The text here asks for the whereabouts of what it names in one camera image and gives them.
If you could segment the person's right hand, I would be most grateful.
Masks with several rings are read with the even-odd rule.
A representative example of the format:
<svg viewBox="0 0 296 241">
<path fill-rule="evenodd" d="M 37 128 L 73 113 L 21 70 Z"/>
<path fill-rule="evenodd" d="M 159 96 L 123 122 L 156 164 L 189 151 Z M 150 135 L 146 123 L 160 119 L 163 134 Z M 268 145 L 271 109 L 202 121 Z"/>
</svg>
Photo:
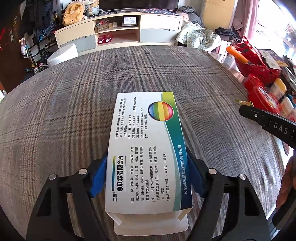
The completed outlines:
<svg viewBox="0 0 296 241">
<path fill-rule="evenodd" d="M 279 210 L 280 207 L 286 202 L 290 189 L 295 188 L 295 175 L 292 173 L 293 161 L 295 161 L 295 152 L 293 156 L 289 159 L 285 173 L 281 180 L 281 188 L 276 199 L 276 209 Z"/>
</svg>

